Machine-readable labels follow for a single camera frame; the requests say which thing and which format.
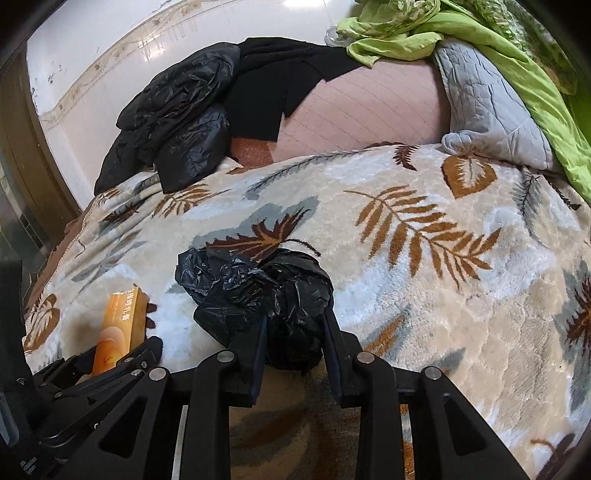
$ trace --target green blanket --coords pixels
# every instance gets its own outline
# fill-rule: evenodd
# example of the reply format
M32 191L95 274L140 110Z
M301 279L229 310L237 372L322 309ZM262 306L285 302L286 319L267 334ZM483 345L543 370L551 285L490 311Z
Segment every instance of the green blanket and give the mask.
M379 0L369 0L363 10L366 11L373 2L384 6ZM349 45L348 52L368 66L372 66L381 56L400 60L426 57L433 52L436 43L444 35L474 44L519 94L532 118L548 138L571 184L585 201L591 203L591 147L571 116L560 92L544 70L509 40L484 27L470 14L460 11L433 13L432 9L422 11L423 22L416 15L411 15L409 10L406 10L401 21L399 19L398 23L403 30L405 26L412 25L412 32L407 28L407 33L393 33L396 29L392 24L379 29L375 23L370 22L367 15L364 18L360 16L359 19L347 18L339 24L337 30L358 38ZM368 25L371 26L371 31L380 32L379 38L371 38L371 31L365 30Z

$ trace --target gray quilted pillow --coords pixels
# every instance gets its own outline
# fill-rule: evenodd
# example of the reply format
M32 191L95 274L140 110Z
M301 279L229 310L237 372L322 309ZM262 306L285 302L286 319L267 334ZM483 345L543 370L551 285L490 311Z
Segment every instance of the gray quilted pillow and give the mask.
M499 70L473 45L447 37L434 57L452 107L443 148L560 171L547 138Z

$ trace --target black cloth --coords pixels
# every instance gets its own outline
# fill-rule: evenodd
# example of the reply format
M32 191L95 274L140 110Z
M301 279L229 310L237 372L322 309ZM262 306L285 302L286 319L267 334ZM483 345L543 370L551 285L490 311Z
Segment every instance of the black cloth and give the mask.
M230 136L277 141L281 118L289 117L316 84L360 67L345 48L289 38L247 38L239 73L222 104Z
M288 38L217 43L152 79L117 119L95 195L156 166L164 193L213 173L230 137L277 141L290 116L322 79L361 66L341 47Z
M142 166L156 165L164 193L209 175L229 141L225 112L219 105L209 108L230 85L239 61L238 46L217 43L156 75L119 115L121 133L105 157L95 195Z

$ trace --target brown fern leaf print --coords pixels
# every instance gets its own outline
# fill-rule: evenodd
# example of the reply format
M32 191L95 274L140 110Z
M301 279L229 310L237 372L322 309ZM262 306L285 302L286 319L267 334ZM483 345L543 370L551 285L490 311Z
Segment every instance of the brown fern leaf print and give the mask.
M104 205L107 200L117 197L117 195L120 193L121 192L119 191L119 189L117 187L113 187L113 188L107 190L106 192L101 193L96 198L96 206L100 207L100 206Z
M255 261L260 261L271 255L282 243L296 242L306 246L317 256L320 256L320 253L309 243L295 238L288 238L308 211L299 209L293 214L286 213L283 220L275 221L273 230L267 228L265 225L267 219L263 219L251 226L252 236L241 234L238 234L236 238L227 236L225 240L215 239L213 242L208 243L207 246L228 248L233 252L247 255Z
M489 236L481 235L474 239L473 233L459 229L455 222L446 221L447 215L436 211L435 203L422 205L427 197L417 196L417 191L411 190L408 185L390 187L376 196L354 190L345 192L369 199L356 222L357 226L363 226L361 243L373 236L369 258L390 238L388 261L395 265L408 242L410 274L413 277L423 260L423 246L426 244L439 279L443 278L445 265L458 288L460 281L465 283L468 278L480 280L478 269L491 269L480 256L495 246L501 234L500 228ZM390 234L394 223L397 225L394 233Z
M45 343L60 321L60 310L55 308L57 298L52 293L45 300L37 300L25 321L27 336L23 341L26 352L37 350Z
M441 172L455 199L481 192L496 180L495 170L478 157L447 157Z
M585 278L580 293L574 290L574 298L580 312L568 322L566 341L571 348L581 340L581 357L587 356L587 360L591 362L591 278Z
M183 213L187 213L191 208L205 202L205 200L212 199L224 192L227 192L227 190L211 193L207 189L207 185L204 183L191 185L180 192L165 195L164 198L158 202L158 205L156 205L152 217L161 215L166 218L172 213L175 215L182 215Z
M410 163L411 156L419 148L419 145L400 145L396 148L393 160L396 165L400 165L408 170L417 171L412 163Z
M550 480L554 478L573 452L576 446L573 445L573 440L574 433L566 434L556 447L548 440L530 440L532 445L546 447L552 453L546 464L542 467L542 470L540 470L540 473L535 477L535 480Z
M367 343L363 347L363 350L372 352L377 356L384 356L388 353L396 341L396 338L398 338L397 330L402 325L404 319L405 316L403 314L398 315L392 322L390 322L390 324L378 333L378 336L374 340Z

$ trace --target black plastic bag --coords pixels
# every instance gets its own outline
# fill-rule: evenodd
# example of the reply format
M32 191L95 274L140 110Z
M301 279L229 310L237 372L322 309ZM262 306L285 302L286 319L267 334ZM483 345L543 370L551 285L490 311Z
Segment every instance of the black plastic bag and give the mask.
M311 256L279 248L256 263L227 249L178 256L175 279L197 308L193 318L225 347L267 315L267 362L306 373L322 358L329 276Z

